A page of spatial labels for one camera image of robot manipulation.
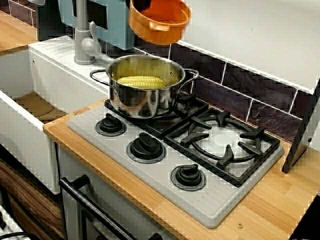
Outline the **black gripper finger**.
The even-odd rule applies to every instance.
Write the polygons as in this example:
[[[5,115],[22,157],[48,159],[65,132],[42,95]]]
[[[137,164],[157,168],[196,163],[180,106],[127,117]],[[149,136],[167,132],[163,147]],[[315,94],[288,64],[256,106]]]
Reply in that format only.
[[[151,0],[136,0],[136,9],[138,12],[148,9],[150,5]]]

